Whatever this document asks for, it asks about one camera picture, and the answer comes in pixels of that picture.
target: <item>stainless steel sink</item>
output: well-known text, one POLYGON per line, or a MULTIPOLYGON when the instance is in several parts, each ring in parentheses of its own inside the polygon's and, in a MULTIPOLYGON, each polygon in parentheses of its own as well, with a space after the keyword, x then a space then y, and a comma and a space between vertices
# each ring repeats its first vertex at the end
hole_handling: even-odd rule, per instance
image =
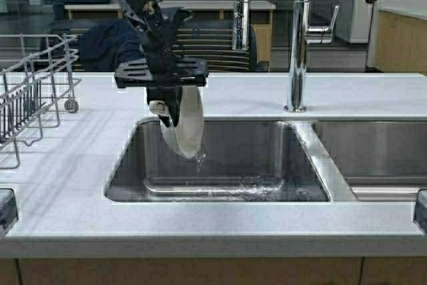
POLYGON ((158 121, 141 123, 105 195, 116 202, 328 202, 293 127, 206 120, 201 162, 175 155, 158 121))
POLYGON ((314 123, 324 147, 364 201, 415 201, 427 188, 427 122, 314 123))

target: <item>chair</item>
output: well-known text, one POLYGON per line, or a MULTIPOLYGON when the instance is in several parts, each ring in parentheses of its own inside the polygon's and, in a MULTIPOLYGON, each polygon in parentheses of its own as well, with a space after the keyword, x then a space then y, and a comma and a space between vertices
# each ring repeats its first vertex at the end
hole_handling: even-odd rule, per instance
MULTIPOLYGON (((74 19, 54 21, 47 31, 54 35, 81 35, 97 24, 110 19, 74 19)), ((209 72, 268 72, 270 63, 257 59, 257 43, 254 29, 250 28, 249 51, 233 51, 233 22, 190 21, 178 31, 173 46, 176 55, 200 58, 207 61, 209 72)), ((84 71, 80 62, 74 64, 74 71, 84 71)))

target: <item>white countertop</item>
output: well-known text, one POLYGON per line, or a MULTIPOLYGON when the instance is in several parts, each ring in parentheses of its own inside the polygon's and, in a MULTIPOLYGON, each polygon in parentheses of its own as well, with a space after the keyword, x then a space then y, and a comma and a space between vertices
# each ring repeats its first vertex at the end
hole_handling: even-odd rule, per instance
MULTIPOLYGON (((212 75, 207 117, 427 119, 427 77, 311 74, 308 111, 284 111, 288 76, 212 75)), ((19 218, 0 257, 426 255, 414 204, 119 204, 103 191, 138 121, 145 91, 118 90, 111 75, 84 75, 78 114, 22 147, 22 166, 2 172, 19 218)))
MULTIPOLYGON (((190 10, 234 10, 233 0, 165 0, 160 3, 160 7, 185 7, 190 10)), ((117 3, 110 3, 104 5, 66 5, 65 10, 76 11, 107 11, 107 10, 120 10, 117 3)), ((251 10, 275 10, 276 5, 264 0, 251 1, 251 10)))
POLYGON ((422 20, 427 20, 427 8, 425 7, 408 7, 408 6, 393 6, 393 5, 383 5, 380 8, 381 11, 388 13, 396 13, 398 15, 403 15, 411 18, 417 18, 422 20))

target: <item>faucet handle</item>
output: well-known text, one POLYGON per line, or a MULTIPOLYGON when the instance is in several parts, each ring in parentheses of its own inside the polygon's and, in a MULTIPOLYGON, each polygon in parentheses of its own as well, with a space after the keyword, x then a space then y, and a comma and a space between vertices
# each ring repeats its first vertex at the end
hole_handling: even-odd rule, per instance
POLYGON ((306 31, 307 43, 329 44, 334 39, 334 28, 340 6, 336 5, 334 14, 332 15, 331 24, 329 26, 309 26, 306 31))
POLYGON ((331 24, 329 26, 331 31, 334 31, 334 29, 335 29, 336 19, 338 18, 338 14, 340 13, 340 9, 341 9, 340 5, 336 5, 334 7, 334 14, 332 15, 331 24))

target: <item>wooden table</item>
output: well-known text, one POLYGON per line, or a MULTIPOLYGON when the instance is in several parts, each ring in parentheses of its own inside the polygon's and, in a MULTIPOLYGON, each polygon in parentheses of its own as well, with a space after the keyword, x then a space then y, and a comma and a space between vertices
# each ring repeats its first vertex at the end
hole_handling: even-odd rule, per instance
MULTIPOLYGON (((169 0, 160 3, 163 8, 185 7, 193 11, 193 20, 224 20, 233 17, 232 0, 169 0)), ((66 5, 69 19, 123 18, 117 3, 107 5, 66 5)), ((272 61, 273 13, 276 6, 268 1, 252 1, 251 24, 256 33, 258 61, 272 61)))

